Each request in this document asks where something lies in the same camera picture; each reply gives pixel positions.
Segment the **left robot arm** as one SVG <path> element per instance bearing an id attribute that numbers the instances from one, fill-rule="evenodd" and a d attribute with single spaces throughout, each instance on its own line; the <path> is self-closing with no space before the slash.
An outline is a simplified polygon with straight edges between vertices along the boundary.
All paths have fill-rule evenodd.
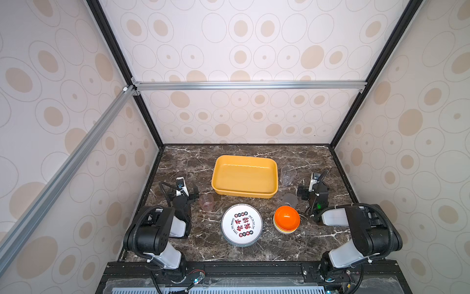
<path id="1" fill-rule="evenodd" d="M 163 270 L 186 272 L 186 258 L 170 238 L 188 238 L 192 228 L 192 200 L 176 196 L 171 207 L 142 207 L 124 235 L 123 247 Z"/>

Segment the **white plate red characters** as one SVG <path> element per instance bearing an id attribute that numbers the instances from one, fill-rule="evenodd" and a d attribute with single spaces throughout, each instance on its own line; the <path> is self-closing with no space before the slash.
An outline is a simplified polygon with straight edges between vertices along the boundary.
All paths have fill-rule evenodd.
<path id="1" fill-rule="evenodd" d="M 233 205 L 221 219 L 224 239 L 236 247 L 254 245 L 263 232 L 263 219 L 254 207 L 247 204 Z"/>

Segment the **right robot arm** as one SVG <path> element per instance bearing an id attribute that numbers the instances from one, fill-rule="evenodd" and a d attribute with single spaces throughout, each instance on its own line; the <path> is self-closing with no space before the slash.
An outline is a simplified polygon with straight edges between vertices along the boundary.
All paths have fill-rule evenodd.
<path id="1" fill-rule="evenodd" d="M 377 204 L 328 207 L 329 187 L 320 181 L 309 187 L 299 186 L 297 196 L 308 202 L 306 213 L 315 222 L 350 230 L 350 241 L 323 254 L 319 266 L 323 274 L 382 260 L 403 247 L 398 230 Z"/>

